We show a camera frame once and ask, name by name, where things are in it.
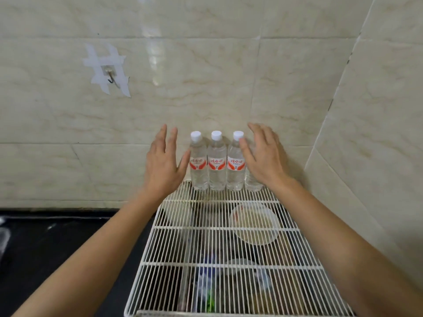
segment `bottle label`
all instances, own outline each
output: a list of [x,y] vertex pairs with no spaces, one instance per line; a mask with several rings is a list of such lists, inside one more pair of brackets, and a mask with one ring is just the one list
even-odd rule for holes
[[228,157],[228,169],[243,170],[245,168],[245,159],[234,159]]
[[210,158],[209,167],[211,170],[222,170],[225,169],[226,158]]
[[207,159],[206,157],[191,157],[189,159],[189,165],[193,170],[202,170],[207,165]]

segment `forearm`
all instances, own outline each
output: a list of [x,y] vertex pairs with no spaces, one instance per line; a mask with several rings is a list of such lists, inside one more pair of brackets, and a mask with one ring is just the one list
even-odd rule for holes
[[421,309],[421,293],[398,269],[297,181],[280,181],[272,190],[359,315],[387,309],[381,315],[413,316]]
[[161,200],[141,193],[65,261],[13,317],[92,316]]

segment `white wire shelf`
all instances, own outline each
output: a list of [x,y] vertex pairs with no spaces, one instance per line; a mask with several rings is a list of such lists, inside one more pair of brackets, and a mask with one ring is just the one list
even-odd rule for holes
[[266,187],[198,192],[156,213],[125,316],[355,316]]

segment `person's left hand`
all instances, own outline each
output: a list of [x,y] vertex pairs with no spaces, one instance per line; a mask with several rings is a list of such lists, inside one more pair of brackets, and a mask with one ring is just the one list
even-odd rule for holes
[[171,135],[166,143],[167,126],[163,125],[156,134],[156,139],[151,144],[147,153],[143,191],[149,196],[159,200],[177,190],[187,172],[189,156],[188,149],[182,156],[179,166],[176,166],[176,137],[178,129],[171,130]]

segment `metal hook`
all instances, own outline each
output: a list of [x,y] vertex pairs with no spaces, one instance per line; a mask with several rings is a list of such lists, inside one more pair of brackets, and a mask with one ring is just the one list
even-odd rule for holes
[[110,79],[108,79],[108,81],[110,82],[110,83],[114,83],[117,87],[118,87],[118,89],[120,89],[121,87],[116,83],[116,81],[113,79],[113,75],[112,75],[112,72],[111,71],[108,71],[108,74],[109,74],[109,77],[110,77]]

